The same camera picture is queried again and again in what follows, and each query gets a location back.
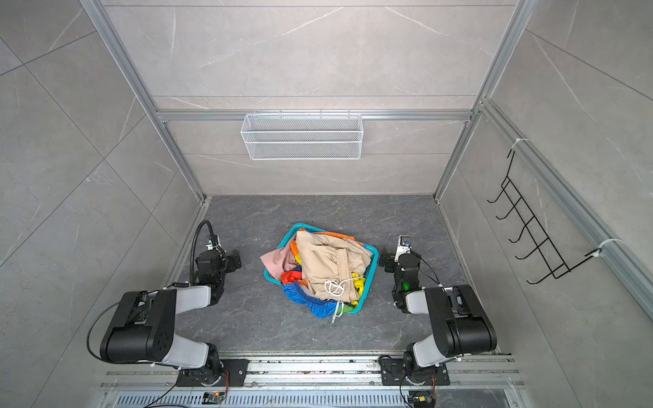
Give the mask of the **beige drawstring shorts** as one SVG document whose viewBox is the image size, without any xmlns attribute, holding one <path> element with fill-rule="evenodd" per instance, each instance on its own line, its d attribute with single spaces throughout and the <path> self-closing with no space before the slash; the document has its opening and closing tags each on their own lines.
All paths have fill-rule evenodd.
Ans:
<svg viewBox="0 0 653 408">
<path fill-rule="evenodd" d="M 346 304 L 360 300 L 355 282 L 372 262 L 371 251 L 349 238 L 310 231 L 299 231 L 295 243 L 312 296 Z"/>
</svg>

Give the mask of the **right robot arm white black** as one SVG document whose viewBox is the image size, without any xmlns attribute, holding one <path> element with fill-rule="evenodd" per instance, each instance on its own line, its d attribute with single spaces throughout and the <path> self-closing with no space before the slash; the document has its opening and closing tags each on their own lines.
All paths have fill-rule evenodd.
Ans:
<svg viewBox="0 0 653 408">
<path fill-rule="evenodd" d="M 425 315 L 431 333 L 411 343 L 402 357 L 403 376 L 423 384 L 443 372 L 445 364 L 464 355 L 496 349 L 498 337 L 473 288 L 467 284 L 423 287 L 419 282 L 422 258 L 415 253 L 383 253 L 379 265 L 395 280 L 395 306 L 408 315 Z"/>
</svg>

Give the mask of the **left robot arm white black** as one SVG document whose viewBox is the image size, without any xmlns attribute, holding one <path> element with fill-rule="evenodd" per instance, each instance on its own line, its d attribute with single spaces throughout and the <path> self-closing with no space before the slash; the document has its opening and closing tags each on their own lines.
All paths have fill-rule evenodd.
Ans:
<svg viewBox="0 0 653 408">
<path fill-rule="evenodd" d="M 202 386 L 225 380 L 217 347 L 176 334 L 175 323 L 180 314 L 219 302 L 226 275 L 241 268 L 240 253 L 207 250 L 196 266 L 197 275 L 187 284 L 124 294 L 100 342 L 100 358 L 109 364 L 173 367 L 183 380 Z"/>
</svg>

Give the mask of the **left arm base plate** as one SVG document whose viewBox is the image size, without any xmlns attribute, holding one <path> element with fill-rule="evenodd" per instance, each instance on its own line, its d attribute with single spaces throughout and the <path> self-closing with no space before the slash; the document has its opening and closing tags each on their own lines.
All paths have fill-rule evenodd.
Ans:
<svg viewBox="0 0 653 408">
<path fill-rule="evenodd" d="M 248 374 L 250 360 L 221 360 L 217 365 L 209 363 L 197 369 L 184 369 L 176 382 L 177 387 L 242 387 Z"/>
</svg>

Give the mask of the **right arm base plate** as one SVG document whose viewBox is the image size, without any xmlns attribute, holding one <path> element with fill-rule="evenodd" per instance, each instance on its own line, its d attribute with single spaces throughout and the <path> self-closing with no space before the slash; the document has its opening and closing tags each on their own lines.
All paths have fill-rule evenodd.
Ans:
<svg viewBox="0 0 653 408">
<path fill-rule="evenodd" d="M 384 386 L 413 384 L 440 387 L 451 384 L 445 365 L 418 367 L 413 363 L 404 362 L 403 359 L 391 358 L 389 355 L 380 356 L 378 363 Z"/>
</svg>

